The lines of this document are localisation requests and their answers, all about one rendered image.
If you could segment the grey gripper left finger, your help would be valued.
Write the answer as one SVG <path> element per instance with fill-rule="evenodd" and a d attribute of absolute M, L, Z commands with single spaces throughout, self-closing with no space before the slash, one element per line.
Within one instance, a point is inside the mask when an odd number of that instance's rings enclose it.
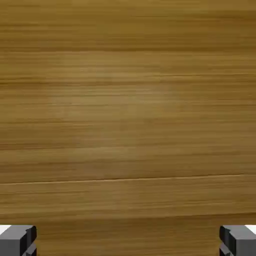
<path fill-rule="evenodd" d="M 35 225 L 0 225 L 0 256 L 37 256 Z"/>

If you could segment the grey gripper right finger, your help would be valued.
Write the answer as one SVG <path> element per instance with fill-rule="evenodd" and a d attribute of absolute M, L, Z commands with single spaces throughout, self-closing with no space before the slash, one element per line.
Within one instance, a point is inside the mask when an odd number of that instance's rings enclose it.
<path fill-rule="evenodd" d="M 219 256 L 256 256 L 256 225 L 221 225 Z"/>

